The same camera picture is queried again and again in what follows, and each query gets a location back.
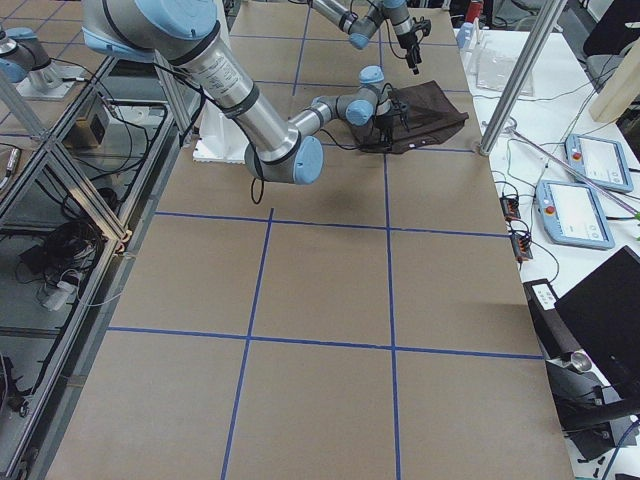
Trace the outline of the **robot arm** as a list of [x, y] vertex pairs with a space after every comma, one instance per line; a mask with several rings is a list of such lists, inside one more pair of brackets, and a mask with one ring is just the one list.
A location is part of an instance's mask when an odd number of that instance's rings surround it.
[[283, 119], [222, 38], [224, 16], [212, 1], [85, 1], [86, 45], [103, 55], [181, 68], [245, 134], [245, 164], [263, 181], [308, 185], [320, 175], [323, 147], [315, 133], [336, 119], [365, 126], [394, 108], [380, 67], [359, 74], [353, 94], [321, 96]]
[[406, 1], [368, 1], [369, 9], [362, 17], [339, 1], [317, 0], [306, 1], [306, 4], [344, 32], [358, 50], [363, 50], [379, 28], [389, 21], [399, 46], [405, 51], [403, 59], [414, 75], [419, 74], [418, 65], [422, 59], [418, 34], [428, 36], [431, 21], [412, 17]]

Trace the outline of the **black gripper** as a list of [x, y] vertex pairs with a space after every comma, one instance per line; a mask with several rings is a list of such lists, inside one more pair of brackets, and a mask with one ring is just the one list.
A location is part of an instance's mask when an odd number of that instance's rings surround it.
[[407, 33], [398, 36], [401, 48], [405, 51], [404, 59], [414, 75], [419, 74], [418, 65], [422, 63], [420, 44], [431, 33], [431, 21], [424, 17], [412, 19], [413, 24]]
[[384, 148], [391, 148], [397, 125], [409, 131], [409, 105], [397, 98], [389, 98], [387, 104], [387, 111], [375, 117], [375, 127], [379, 130], [379, 144]]

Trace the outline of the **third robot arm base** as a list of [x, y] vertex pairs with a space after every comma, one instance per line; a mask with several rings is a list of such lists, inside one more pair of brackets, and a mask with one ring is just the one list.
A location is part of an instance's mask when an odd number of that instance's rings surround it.
[[76, 75], [65, 81], [35, 32], [27, 27], [1, 28], [1, 72], [29, 100], [62, 100]]

